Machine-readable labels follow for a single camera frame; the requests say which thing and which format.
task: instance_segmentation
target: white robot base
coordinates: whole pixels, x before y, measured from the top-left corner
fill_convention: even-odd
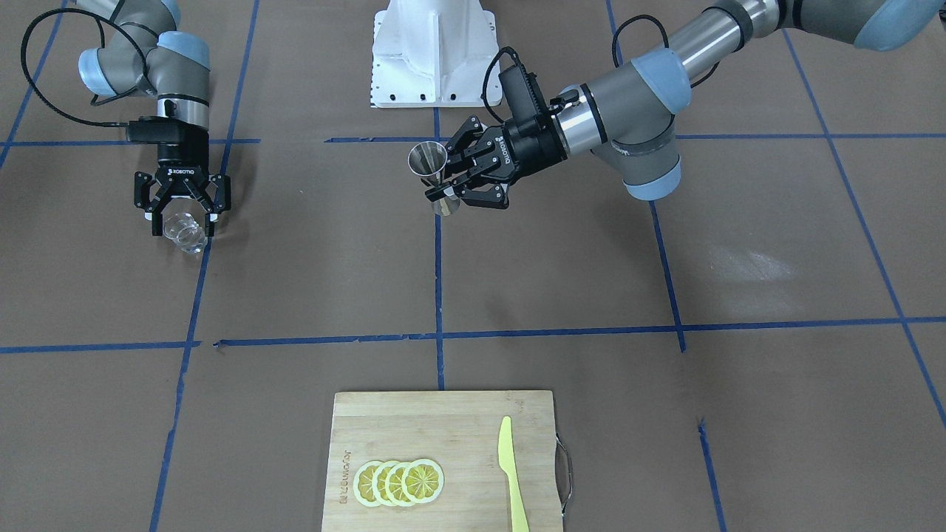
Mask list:
[[[482,107],[483,76],[497,52],[496,16],[479,0],[391,0],[375,16],[371,105]],[[498,67],[486,97],[502,101]]]

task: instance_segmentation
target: sliced lemon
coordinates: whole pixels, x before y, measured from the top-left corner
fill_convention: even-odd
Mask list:
[[[369,508],[381,506],[381,503],[377,500],[377,497],[375,497],[375,493],[371,490],[375,471],[380,465],[381,462],[377,460],[368,462],[361,466],[358,472],[355,473],[355,482],[357,483],[355,486],[355,498],[358,499],[359,503]]]
[[[426,458],[411,462],[401,478],[401,489],[412,503],[432,503],[444,489],[444,470]]]
[[[401,462],[391,468],[388,471],[387,478],[384,479],[384,498],[394,503],[395,506],[401,506],[402,508],[409,508],[416,504],[411,502],[411,499],[408,499],[407,495],[404,494],[402,484],[404,473],[410,466],[411,462]]]
[[[384,496],[384,492],[388,484],[388,473],[398,464],[400,464],[398,460],[389,460],[379,465],[371,475],[371,491],[375,495],[375,500],[382,505],[396,506]]]

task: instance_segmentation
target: metal handle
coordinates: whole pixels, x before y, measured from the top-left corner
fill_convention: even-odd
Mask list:
[[[562,503],[562,519],[565,519],[565,514],[566,514],[566,511],[567,511],[567,509],[568,509],[568,507],[569,507],[569,502],[571,501],[571,496],[574,494],[574,483],[572,482],[572,480],[573,480],[573,469],[571,468],[571,454],[569,453],[569,450],[565,447],[565,444],[562,443],[562,438],[561,438],[561,436],[559,436],[558,434],[555,435],[555,446],[556,446],[558,449],[561,449],[561,450],[562,450],[562,453],[565,454],[565,464],[566,464],[566,467],[567,467],[567,470],[568,470],[568,474],[569,474],[569,492],[568,492],[568,494],[565,496],[565,500],[564,500],[564,501],[561,501],[561,503]]]

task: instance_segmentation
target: yellow knife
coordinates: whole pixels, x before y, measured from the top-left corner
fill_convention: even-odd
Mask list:
[[[519,492],[519,477],[516,474],[516,454],[513,451],[513,420],[506,416],[499,426],[499,467],[509,478],[509,506],[513,513],[513,532],[529,532],[526,508]]]

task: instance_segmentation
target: cutting board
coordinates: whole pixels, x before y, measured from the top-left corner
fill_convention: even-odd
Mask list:
[[[552,392],[379,392],[335,396],[323,532],[512,532],[499,426],[513,443],[530,532],[562,532]],[[430,458],[444,489],[427,505],[362,505],[355,472],[372,460]]]

